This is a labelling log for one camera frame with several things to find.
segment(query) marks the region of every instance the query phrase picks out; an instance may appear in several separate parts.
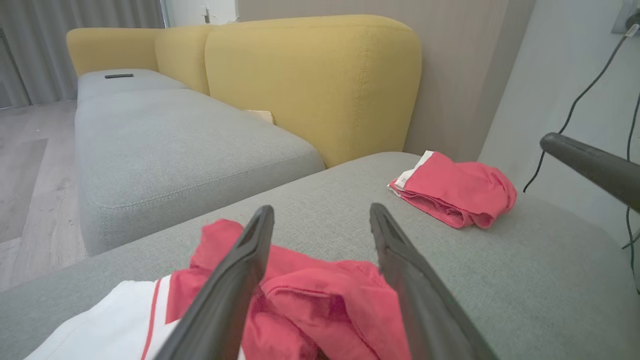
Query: red stripe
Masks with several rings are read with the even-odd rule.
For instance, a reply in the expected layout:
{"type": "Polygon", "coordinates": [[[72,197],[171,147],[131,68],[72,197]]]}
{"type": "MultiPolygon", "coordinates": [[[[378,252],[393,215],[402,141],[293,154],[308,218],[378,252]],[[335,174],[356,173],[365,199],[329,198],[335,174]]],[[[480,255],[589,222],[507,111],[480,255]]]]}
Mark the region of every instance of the red stripe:
{"type": "Polygon", "coordinates": [[[151,317],[149,318],[149,331],[147,332],[147,342],[145,343],[145,349],[142,352],[142,360],[147,357],[149,351],[149,345],[151,345],[151,335],[154,334],[154,318],[156,317],[156,301],[158,300],[158,291],[160,290],[160,281],[156,283],[156,289],[154,290],[154,299],[151,302],[151,317]]]}

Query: power cord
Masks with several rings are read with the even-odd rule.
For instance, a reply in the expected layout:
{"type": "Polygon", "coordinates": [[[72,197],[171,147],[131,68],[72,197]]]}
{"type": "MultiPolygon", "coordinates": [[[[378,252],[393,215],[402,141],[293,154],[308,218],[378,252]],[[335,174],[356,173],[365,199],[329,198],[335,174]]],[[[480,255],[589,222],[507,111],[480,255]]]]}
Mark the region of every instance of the power cord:
{"type": "MultiPolygon", "coordinates": [[[[634,111],[634,119],[631,122],[631,130],[629,131],[629,138],[627,140],[627,161],[631,161],[631,139],[634,134],[634,129],[636,128],[636,119],[638,117],[638,109],[640,108],[640,95],[638,95],[638,101],[636,103],[636,110],[634,111]]],[[[636,254],[634,249],[634,244],[640,238],[640,233],[634,238],[634,234],[631,232],[631,223],[629,222],[629,211],[631,209],[627,206],[627,231],[629,233],[629,243],[622,247],[622,249],[626,249],[627,247],[631,247],[631,272],[635,275],[636,271],[634,269],[634,262],[636,260],[636,254]]]]}
{"type": "MultiPolygon", "coordinates": [[[[616,54],[618,53],[618,50],[620,50],[620,47],[622,46],[622,44],[625,42],[625,40],[629,37],[629,34],[631,33],[631,30],[622,37],[622,39],[620,39],[620,42],[618,43],[618,46],[616,46],[616,48],[614,49],[613,53],[611,53],[611,56],[609,57],[609,61],[607,61],[607,65],[605,65],[604,69],[602,69],[602,71],[599,73],[598,77],[596,77],[595,80],[593,80],[593,82],[591,84],[589,84],[589,86],[587,86],[587,88],[582,92],[582,94],[580,94],[578,96],[578,98],[576,98],[576,100],[573,102],[573,105],[571,105],[571,110],[569,111],[569,115],[566,118],[566,121],[564,122],[564,125],[562,126],[562,129],[560,129],[560,131],[558,131],[559,134],[562,134],[564,132],[564,130],[566,129],[567,125],[569,125],[569,121],[571,121],[571,116],[573,116],[573,111],[575,110],[575,106],[578,104],[578,102],[580,101],[580,99],[589,92],[589,90],[591,90],[591,88],[593,88],[593,85],[596,85],[596,83],[598,83],[598,81],[600,80],[600,78],[604,75],[605,72],[607,72],[607,69],[609,68],[609,65],[611,65],[611,63],[613,62],[613,59],[616,57],[616,54]]],[[[529,188],[529,185],[531,185],[531,183],[533,183],[533,181],[538,177],[538,173],[540,173],[540,168],[542,167],[542,161],[545,159],[545,154],[546,152],[543,151],[542,155],[540,155],[540,161],[538,162],[538,167],[536,169],[535,174],[533,174],[533,177],[531,178],[531,180],[529,180],[529,182],[527,183],[527,186],[524,187],[524,190],[522,190],[522,192],[527,192],[527,189],[529,188]]]]}

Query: yellow sofa backrest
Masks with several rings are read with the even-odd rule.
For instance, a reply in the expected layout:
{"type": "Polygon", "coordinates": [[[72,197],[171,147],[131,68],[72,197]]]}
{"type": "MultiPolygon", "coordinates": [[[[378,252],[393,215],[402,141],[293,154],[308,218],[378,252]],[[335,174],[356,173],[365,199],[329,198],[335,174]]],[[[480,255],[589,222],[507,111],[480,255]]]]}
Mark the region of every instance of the yellow sofa backrest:
{"type": "Polygon", "coordinates": [[[408,26],[345,15],[217,26],[205,64],[212,97],[269,110],[333,167],[402,151],[422,58],[408,26]]]}
{"type": "Polygon", "coordinates": [[[190,89],[209,95],[204,45],[215,25],[183,26],[162,30],[156,37],[160,73],[190,89]]]}
{"type": "Polygon", "coordinates": [[[417,35],[373,15],[84,28],[67,45],[78,76],[149,69],[241,110],[268,110],[327,167],[402,151],[422,68],[417,35]]]}

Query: folded red cloth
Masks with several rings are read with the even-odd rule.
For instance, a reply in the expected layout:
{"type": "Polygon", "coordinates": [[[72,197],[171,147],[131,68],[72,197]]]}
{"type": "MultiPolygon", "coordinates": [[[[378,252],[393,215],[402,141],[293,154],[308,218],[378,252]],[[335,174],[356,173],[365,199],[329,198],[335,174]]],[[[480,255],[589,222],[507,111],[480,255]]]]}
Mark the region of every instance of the folded red cloth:
{"type": "Polygon", "coordinates": [[[439,152],[427,151],[415,168],[388,187],[425,213],[457,229],[476,224],[490,227],[513,208],[518,196],[511,181],[497,168],[476,162],[454,163],[439,152]]]}

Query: white shorts with red stripe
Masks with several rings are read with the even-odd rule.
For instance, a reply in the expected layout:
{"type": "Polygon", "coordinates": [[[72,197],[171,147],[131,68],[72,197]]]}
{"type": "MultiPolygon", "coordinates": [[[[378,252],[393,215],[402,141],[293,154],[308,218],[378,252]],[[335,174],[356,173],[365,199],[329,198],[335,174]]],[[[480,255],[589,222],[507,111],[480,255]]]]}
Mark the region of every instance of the white shorts with red stripe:
{"type": "MultiPolygon", "coordinates": [[[[153,359],[179,321],[165,320],[170,279],[121,282],[60,325],[26,359],[153,359]]],[[[238,359],[244,360],[242,349],[238,359]]]]}

